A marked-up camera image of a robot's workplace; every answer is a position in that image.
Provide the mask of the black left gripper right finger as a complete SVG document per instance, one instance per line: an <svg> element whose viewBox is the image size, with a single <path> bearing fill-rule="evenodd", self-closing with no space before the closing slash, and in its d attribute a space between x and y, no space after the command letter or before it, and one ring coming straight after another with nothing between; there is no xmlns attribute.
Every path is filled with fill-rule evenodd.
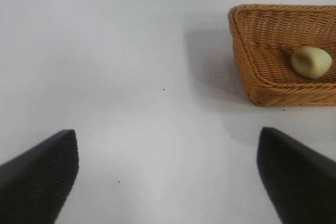
<svg viewBox="0 0 336 224"><path fill-rule="evenodd" d="M335 161L273 127L262 128L256 161L282 223L335 223Z"/></svg>

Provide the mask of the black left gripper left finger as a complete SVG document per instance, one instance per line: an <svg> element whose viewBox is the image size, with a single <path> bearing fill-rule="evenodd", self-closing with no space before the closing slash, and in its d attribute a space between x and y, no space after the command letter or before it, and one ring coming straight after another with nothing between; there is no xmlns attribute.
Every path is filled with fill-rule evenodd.
<svg viewBox="0 0 336 224"><path fill-rule="evenodd" d="M79 170L74 130L61 130L1 165L1 223L55 223Z"/></svg>

